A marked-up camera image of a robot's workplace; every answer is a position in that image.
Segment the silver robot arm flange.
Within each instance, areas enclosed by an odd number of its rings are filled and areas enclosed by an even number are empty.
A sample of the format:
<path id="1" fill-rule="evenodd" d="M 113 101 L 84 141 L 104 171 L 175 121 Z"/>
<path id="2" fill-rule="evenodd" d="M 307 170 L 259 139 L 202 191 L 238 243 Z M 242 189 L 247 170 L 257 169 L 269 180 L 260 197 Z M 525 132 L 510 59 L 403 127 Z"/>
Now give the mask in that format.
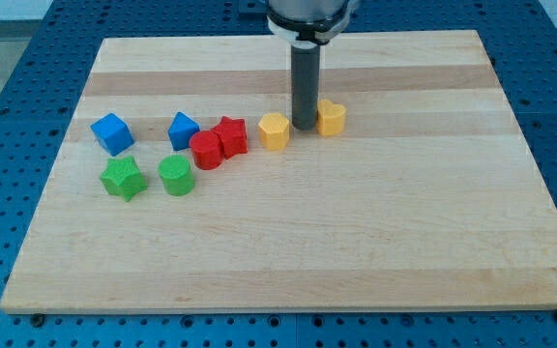
<path id="1" fill-rule="evenodd" d="M 348 26 L 361 0 L 267 0 L 270 31 L 294 47 L 325 45 Z"/>

